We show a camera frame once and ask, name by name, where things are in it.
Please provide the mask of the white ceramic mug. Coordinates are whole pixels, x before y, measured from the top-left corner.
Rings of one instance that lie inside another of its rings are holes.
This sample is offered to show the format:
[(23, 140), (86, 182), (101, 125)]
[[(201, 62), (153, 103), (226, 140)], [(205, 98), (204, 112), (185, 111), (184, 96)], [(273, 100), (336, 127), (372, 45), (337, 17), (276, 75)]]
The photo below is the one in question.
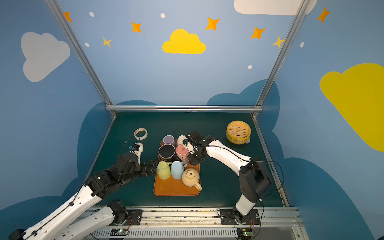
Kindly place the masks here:
[(188, 138), (184, 135), (180, 135), (177, 139), (177, 146), (185, 145), (188, 142)]

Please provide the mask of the pink ghost pattern mug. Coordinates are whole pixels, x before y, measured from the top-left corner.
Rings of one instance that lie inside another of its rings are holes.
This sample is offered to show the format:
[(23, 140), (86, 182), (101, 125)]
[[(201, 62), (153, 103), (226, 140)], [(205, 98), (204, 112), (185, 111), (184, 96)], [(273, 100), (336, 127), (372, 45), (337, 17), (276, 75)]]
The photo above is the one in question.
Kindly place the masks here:
[(177, 154), (178, 158), (179, 158), (181, 161), (189, 162), (189, 160), (188, 160), (188, 155), (190, 154), (190, 152), (189, 152), (189, 150), (186, 148), (185, 145), (181, 144), (181, 145), (177, 146), (177, 148), (176, 148), (176, 154)]

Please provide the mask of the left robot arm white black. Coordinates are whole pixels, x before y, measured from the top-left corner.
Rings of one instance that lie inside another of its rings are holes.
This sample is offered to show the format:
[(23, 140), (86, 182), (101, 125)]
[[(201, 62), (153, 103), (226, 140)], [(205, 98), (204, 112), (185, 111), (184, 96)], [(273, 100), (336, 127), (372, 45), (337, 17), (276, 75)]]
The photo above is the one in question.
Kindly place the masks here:
[(157, 161), (139, 163), (134, 153), (119, 155), (108, 169), (91, 175), (68, 201), (37, 224), (26, 230), (17, 229), (9, 235), (10, 240), (53, 240), (75, 219), (121, 186), (138, 177), (156, 173)]

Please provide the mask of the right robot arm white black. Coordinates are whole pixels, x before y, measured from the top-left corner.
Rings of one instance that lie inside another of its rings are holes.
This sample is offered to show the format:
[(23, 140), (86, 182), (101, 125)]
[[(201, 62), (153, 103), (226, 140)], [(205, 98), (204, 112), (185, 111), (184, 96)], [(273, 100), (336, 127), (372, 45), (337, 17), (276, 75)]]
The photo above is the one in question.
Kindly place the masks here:
[(193, 166), (206, 157), (211, 157), (239, 176), (242, 195), (233, 208), (233, 216), (237, 223), (246, 223), (257, 201), (272, 186), (271, 174), (267, 169), (268, 163), (237, 153), (212, 136), (202, 137), (197, 131), (189, 133), (183, 143), (192, 151), (188, 155), (188, 160)]

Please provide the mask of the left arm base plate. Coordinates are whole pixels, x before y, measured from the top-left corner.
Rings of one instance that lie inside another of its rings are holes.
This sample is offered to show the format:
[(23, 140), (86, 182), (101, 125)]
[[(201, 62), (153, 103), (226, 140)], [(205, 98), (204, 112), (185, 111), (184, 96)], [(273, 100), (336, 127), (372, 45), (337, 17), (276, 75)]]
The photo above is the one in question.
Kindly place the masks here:
[(114, 219), (114, 225), (116, 226), (139, 226), (143, 210), (141, 209), (128, 209), (121, 213), (118, 213)]

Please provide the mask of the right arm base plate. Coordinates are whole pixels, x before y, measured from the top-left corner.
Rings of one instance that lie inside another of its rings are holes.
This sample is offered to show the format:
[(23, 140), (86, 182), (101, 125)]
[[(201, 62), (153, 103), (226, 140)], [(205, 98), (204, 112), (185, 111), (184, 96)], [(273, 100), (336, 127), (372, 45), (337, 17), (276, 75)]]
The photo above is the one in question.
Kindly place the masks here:
[(261, 216), (257, 209), (252, 209), (247, 215), (242, 215), (236, 209), (220, 209), (218, 215), (222, 225), (260, 225)]

